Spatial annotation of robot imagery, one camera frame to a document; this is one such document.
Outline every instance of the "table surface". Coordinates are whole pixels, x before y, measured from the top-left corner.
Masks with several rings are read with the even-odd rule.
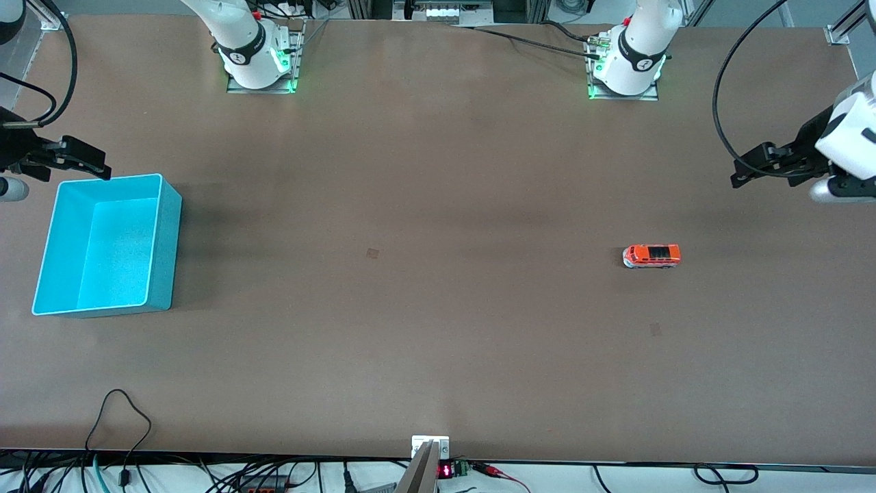
[[[433,433],[488,458],[876,464],[873,208],[731,189],[710,95],[738,30],[681,30],[635,103],[445,25],[330,24],[294,96],[224,94],[196,18],[72,25],[79,84],[42,134],[182,194],[173,308],[34,317],[57,182],[85,176],[3,204],[0,446],[81,447],[122,387],[151,449],[404,456]],[[30,80],[62,94],[67,57],[46,36]],[[820,30],[759,30],[728,135],[790,141],[853,78]],[[682,265],[623,268],[640,242]],[[144,429],[121,399],[106,419],[99,447]]]

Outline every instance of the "blue plastic bin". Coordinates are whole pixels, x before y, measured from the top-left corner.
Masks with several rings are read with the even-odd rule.
[[[170,308],[182,197],[161,175],[58,186],[34,315]]]

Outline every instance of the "brown table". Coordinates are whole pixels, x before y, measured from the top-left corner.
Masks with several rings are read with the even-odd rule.
[[[228,96],[196,18],[72,23],[80,83],[43,134],[183,195],[173,308],[35,318],[54,189],[84,176],[0,206],[0,446],[80,447],[117,386],[152,449],[403,456],[446,433],[489,458],[876,464],[873,208],[731,189],[710,94],[739,31],[679,32],[661,100],[633,103],[588,100],[580,59],[443,25],[337,22],[298,94]],[[47,36],[31,80],[60,95],[67,71]],[[853,79],[821,31],[757,31],[727,132],[790,141]],[[625,269],[635,242],[683,264]],[[143,430],[122,401],[107,419],[104,447]]]

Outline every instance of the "orange toy car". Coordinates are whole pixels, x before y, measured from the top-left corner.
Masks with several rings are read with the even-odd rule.
[[[624,249],[624,265],[628,268],[672,268],[681,263],[678,245],[630,245]]]

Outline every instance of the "teal cable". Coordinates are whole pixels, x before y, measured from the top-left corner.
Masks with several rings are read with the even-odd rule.
[[[107,483],[103,480],[103,475],[101,475],[101,469],[97,466],[97,454],[95,454],[95,458],[91,461],[91,467],[95,470],[97,482],[100,483],[103,493],[110,493],[110,489],[107,488]]]

